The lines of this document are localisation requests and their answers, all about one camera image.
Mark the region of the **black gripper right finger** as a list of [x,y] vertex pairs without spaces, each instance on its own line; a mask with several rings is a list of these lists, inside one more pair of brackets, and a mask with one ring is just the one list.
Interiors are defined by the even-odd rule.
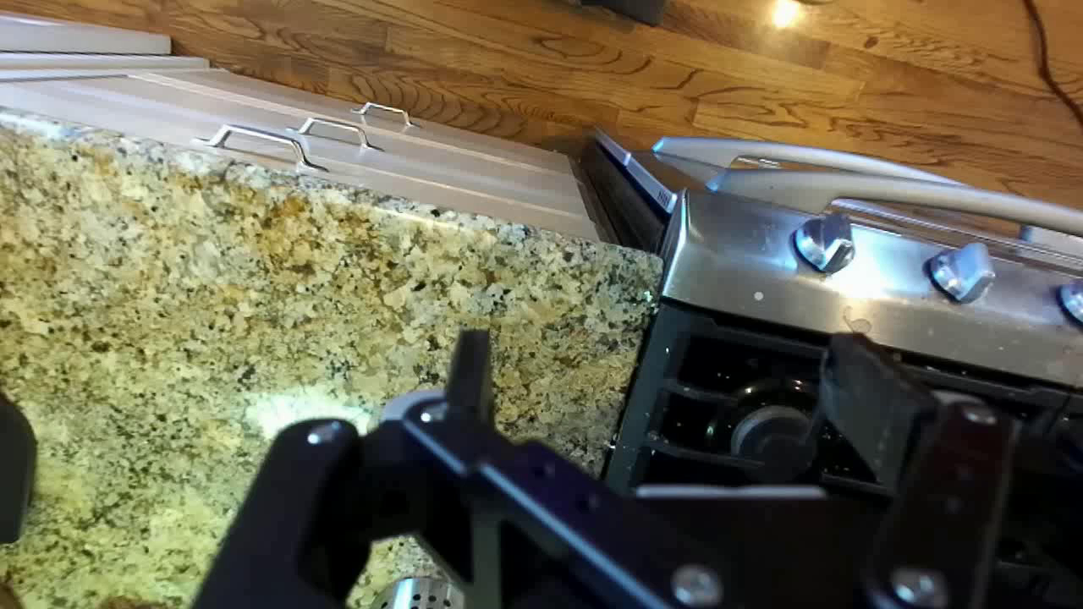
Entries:
[[834,334],[819,364],[819,405],[881,488],[895,488],[937,399],[861,334]]

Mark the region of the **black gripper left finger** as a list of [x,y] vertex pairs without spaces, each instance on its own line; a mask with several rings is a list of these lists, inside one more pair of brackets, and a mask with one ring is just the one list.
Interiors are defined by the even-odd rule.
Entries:
[[490,334],[485,327],[465,327],[455,334],[442,397],[454,417],[493,424]]

